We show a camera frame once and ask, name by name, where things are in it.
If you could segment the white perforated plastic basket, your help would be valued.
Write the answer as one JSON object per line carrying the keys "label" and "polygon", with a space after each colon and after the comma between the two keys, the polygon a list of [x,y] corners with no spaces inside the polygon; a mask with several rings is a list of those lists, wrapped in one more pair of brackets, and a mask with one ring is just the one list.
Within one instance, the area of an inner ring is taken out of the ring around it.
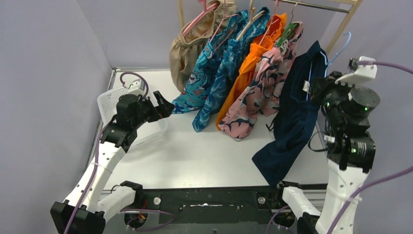
{"label": "white perforated plastic basket", "polygon": [[[104,131],[104,140],[117,145],[135,146],[148,143],[163,134],[168,128],[166,118],[156,122],[136,124],[137,97],[141,95],[128,94],[127,88],[117,87],[98,96],[97,104],[102,124],[108,127]],[[153,105],[158,105],[153,93],[145,93],[143,98],[150,98]]]}

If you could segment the navy blue shorts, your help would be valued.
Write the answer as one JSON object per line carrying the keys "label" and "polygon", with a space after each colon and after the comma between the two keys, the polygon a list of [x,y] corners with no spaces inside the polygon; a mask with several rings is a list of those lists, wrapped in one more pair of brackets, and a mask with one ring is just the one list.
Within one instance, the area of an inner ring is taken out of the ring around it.
{"label": "navy blue shorts", "polygon": [[324,78],[328,57],[315,41],[307,52],[296,57],[282,88],[280,107],[274,117],[274,141],[266,144],[252,161],[271,187],[285,178],[294,161],[310,140],[320,106],[303,90],[306,82]]}

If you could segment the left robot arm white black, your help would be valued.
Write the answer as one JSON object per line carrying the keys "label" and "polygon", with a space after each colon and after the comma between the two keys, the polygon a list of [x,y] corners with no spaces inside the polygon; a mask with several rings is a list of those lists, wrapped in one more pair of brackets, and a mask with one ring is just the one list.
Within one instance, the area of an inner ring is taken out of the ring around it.
{"label": "left robot arm white black", "polygon": [[125,94],[119,98],[116,114],[99,134],[95,155],[85,173],[64,201],[55,202],[50,209],[59,234],[101,234],[107,221],[123,208],[143,204],[142,185],[130,181],[122,182],[104,199],[100,196],[113,170],[138,137],[138,129],[172,114],[174,105],[158,91],[153,95],[157,106],[141,95]]}

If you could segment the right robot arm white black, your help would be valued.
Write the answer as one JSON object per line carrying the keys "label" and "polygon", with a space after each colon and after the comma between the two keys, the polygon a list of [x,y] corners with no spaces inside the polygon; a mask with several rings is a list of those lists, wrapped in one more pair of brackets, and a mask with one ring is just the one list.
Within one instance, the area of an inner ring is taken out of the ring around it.
{"label": "right robot arm white black", "polygon": [[280,208],[289,206],[299,234],[351,234],[361,200],[355,192],[367,179],[376,152],[368,116],[380,98],[370,88],[345,82],[337,71],[315,80],[310,94],[330,131],[325,137],[329,176],[323,208],[315,208],[298,184],[277,191],[274,202]]}

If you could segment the light blue shark shorts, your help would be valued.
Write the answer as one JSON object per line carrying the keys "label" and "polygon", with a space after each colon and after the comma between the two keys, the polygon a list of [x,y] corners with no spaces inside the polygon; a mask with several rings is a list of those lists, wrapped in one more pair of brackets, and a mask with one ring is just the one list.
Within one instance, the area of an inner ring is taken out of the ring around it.
{"label": "light blue shark shorts", "polygon": [[212,45],[208,39],[197,58],[195,67],[183,91],[172,101],[172,104],[175,106],[174,114],[184,114],[203,107],[215,80],[224,52],[227,49],[225,42],[230,36],[234,36],[235,31],[241,29],[248,19],[247,10],[238,11],[236,14],[229,19],[226,28],[217,35],[218,37]]}

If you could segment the pink shark print shorts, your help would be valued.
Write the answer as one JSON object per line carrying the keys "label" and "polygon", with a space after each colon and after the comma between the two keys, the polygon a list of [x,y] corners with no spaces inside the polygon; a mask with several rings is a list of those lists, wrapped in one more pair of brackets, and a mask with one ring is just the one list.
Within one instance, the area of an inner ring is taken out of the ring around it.
{"label": "pink shark print shorts", "polygon": [[303,33],[301,21],[294,23],[290,38],[271,41],[255,59],[254,71],[240,74],[217,115],[216,127],[240,141],[256,125],[259,115],[277,114],[280,96],[296,58],[296,47]]}

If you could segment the green plastic hanger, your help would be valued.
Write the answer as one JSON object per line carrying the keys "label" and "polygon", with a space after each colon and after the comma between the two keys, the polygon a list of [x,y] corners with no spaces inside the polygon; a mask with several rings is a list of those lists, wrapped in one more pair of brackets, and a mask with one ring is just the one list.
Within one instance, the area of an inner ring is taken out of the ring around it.
{"label": "green plastic hanger", "polygon": [[285,40],[287,40],[292,33],[294,33],[296,27],[299,25],[298,22],[292,22],[290,23],[283,34],[280,36],[280,38],[277,40],[277,42],[274,44],[275,47],[280,47]]}

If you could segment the orange shorts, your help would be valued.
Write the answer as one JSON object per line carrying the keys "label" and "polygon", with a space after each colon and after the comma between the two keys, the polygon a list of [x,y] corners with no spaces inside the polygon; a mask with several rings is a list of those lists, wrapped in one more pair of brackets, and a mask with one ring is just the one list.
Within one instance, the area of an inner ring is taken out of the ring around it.
{"label": "orange shorts", "polygon": [[215,121],[218,127],[219,123],[226,116],[231,105],[236,101],[239,95],[250,84],[255,75],[257,63],[261,56],[273,48],[274,42],[284,32],[284,27],[287,24],[287,14],[273,15],[267,23],[266,31],[255,37],[249,45],[249,53],[243,59],[243,62],[238,70],[238,76],[235,79]]}

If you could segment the beige shorts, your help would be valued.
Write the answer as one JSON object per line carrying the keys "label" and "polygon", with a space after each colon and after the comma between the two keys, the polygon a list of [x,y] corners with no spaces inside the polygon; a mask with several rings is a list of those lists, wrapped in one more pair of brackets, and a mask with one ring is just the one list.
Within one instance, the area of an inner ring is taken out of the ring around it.
{"label": "beige shorts", "polygon": [[[221,5],[223,0],[211,0],[207,3],[211,5],[214,2],[219,2]],[[182,35],[182,28],[172,41],[169,52],[169,70],[172,82],[179,92],[183,91],[198,56],[219,24],[220,10],[222,10],[220,5],[205,15],[187,35]]]}

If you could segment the dark blue whale shorts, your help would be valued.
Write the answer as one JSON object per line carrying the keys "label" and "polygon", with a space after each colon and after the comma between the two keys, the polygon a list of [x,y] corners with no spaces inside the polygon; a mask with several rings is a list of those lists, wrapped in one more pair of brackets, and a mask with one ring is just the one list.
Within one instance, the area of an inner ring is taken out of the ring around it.
{"label": "dark blue whale shorts", "polygon": [[215,80],[203,107],[192,122],[194,131],[201,132],[205,129],[211,115],[220,111],[238,76],[238,70],[249,53],[250,44],[254,38],[266,31],[269,20],[270,11],[263,7],[225,42],[227,49],[217,69]]}

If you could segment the wooden hanger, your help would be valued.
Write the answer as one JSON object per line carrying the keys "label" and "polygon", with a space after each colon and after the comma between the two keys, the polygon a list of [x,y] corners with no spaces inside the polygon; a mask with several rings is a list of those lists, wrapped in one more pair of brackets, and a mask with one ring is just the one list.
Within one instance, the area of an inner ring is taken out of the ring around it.
{"label": "wooden hanger", "polygon": [[261,17],[263,14],[266,13],[266,10],[260,10],[258,13],[255,13],[256,8],[254,7],[254,0],[250,0],[249,2],[249,18],[248,22],[245,25],[245,27],[242,29],[242,31],[237,35],[236,41],[239,41],[243,35],[247,32],[248,28],[252,25],[253,22],[255,22],[259,17]]}

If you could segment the thin pink hanger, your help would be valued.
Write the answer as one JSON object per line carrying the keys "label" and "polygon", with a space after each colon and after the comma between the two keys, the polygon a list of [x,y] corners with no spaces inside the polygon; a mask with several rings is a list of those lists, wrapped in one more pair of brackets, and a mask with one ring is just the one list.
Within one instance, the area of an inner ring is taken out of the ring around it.
{"label": "thin pink hanger", "polygon": [[237,15],[237,4],[235,0],[224,0],[223,3],[220,5],[222,6],[222,10],[220,10],[220,20],[219,24],[216,27],[214,33],[209,38],[209,42],[212,45],[215,39],[218,37],[217,35],[224,31],[226,28],[229,19],[232,16]]}

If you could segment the pink plastic hanger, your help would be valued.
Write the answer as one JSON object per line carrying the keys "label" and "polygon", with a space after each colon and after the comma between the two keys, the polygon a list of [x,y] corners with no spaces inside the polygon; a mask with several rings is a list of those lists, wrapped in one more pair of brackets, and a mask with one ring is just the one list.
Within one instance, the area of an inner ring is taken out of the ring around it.
{"label": "pink plastic hanger", "polygon": [[193,19],[187,26],[183,27],[182,35],[185,36],[188,32],[209,12],[214,11],[219,5],[219,2],[214,2],[211,5],[208,5],[206,0],[198,0],[198,2],[202,5],[201,13]]}

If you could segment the wooden clothes rack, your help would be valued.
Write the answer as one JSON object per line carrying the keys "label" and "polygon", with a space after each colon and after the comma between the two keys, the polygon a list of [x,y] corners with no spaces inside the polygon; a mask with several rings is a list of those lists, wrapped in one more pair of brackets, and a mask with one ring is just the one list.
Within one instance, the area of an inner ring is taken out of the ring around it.
{"label": "wooden clothes rack", "polygon": [[329,11],[334,12],[334,16],[332,17],[332,21],[328,24],[324,34],[321,36],[321,45],[325,49],[325,51],[330,54],[341,37],[344,34],[344,31],[358,10],[361,6],[363,1],[361,0],[334,0],[333,3],[339,4],[338,7],[331,7],[322,4],[314,4],[310,3],[308,0],[281,0],[276,1],[276,3],[285,3],[285,4],[292,4],[294,6],[302,6],[306,8],[314,8],[319,9],[322,11]]}

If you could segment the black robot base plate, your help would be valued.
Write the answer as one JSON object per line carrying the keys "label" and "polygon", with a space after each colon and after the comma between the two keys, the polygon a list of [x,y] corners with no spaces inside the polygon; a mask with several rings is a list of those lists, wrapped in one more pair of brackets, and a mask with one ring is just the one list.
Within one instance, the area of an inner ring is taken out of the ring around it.
{"label": "black robot base plate", "polygon": [[142,189],[129,208],[161,211],[159,224],[265,224],[286,205],[280,189],[269,186]]}

